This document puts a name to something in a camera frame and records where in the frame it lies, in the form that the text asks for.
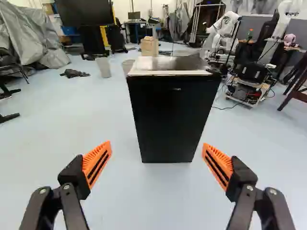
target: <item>screw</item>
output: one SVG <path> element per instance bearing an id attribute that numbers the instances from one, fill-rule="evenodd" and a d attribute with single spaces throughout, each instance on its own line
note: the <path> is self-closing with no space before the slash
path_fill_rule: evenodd
<path id="1" fill-rule="evenodd" d="M 63 189 L 66 190 L 66 189 L 69 189 L 69 187 L 70 187 L 69 184 L 67 184 L 63 187 Z"/>
<path id="2" fill-rule="evenodd" d="M 270 189 L 270 193 L 273 194 L 273 195 L 277 195 L 277 191 L 273 188 Z"/>
<path id="3" fill-rule="evenodd" d="M 39 191 L 40 194 L 44 194 L 47 191 L 47 189 L 43 188 Z"/>
<path id="4" fill-rule="evenodd" d="M 253 187 L 250 186 L 250 185 L 248 185 L 246 188 L 248 188 L 248 190 L 250 190 L 250 191 L 253 191 L 253 190 L 254 190 Z"/>

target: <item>green bottle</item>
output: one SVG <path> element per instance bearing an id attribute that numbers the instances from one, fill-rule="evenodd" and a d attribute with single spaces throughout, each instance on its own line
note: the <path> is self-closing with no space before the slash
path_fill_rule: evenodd
<path id="1" fill-rule="evenodd" d="M 254 31 L 253 29 L 249 29 L 247 40 L 250 40 L 253 38 L 253 31 Z"/>

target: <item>yellow object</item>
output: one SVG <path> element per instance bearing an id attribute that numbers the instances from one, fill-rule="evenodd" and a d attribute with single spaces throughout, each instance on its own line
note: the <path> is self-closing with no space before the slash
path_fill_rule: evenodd
<path id="1" fill-rule="evenodd" d="M 107 40 L 107 36 L 106 36 L 106 25 L 101 25 L 100 26 L 100 32 L 101 32 L 101 36 L 102 36 L 102 40 L 104 41 L 104 45 L 105 46 L 110 46 L 108 40 Z"/>
<path id="2" fill-rule="evenodd" d="M 114 7 L 112 6 L 112 12 L 113 12 L 113 17 L 114 17 L 114 24 L 116 25 L 116 18 L 115 18 L 115 13 L 114 13 Z M 102 40 L 104 41 L 104 45 L 109 47 L 110 44 L 107 40 L 107 36 L 106 36 L 106 25 L 101 25 L 100 26 L 100 32 L 101 32 L 101 36 L 102 36 Z"/>

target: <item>black cloth on floor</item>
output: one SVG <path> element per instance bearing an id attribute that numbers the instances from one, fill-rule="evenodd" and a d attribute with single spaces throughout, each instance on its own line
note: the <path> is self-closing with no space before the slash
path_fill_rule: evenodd
<path id="1" fill-rule="evenodd" d="M 66 76 L 67 78 L 74 78 L 74 77 L 88 77 L 90 74 L 85 72 L 80 72 L 74 69 L 66 69 L 64 73 L 60 74 L 61 76 Z"/>

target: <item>pink object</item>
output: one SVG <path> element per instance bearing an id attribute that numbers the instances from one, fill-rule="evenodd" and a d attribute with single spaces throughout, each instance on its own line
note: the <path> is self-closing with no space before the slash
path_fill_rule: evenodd
<path id="1" fill-rule="evenodd" d="M 292 43 L 295 43 L 296 36 L 294 34 L 286 34 L 284 37 L 284 45 L 290 46 Z"/>

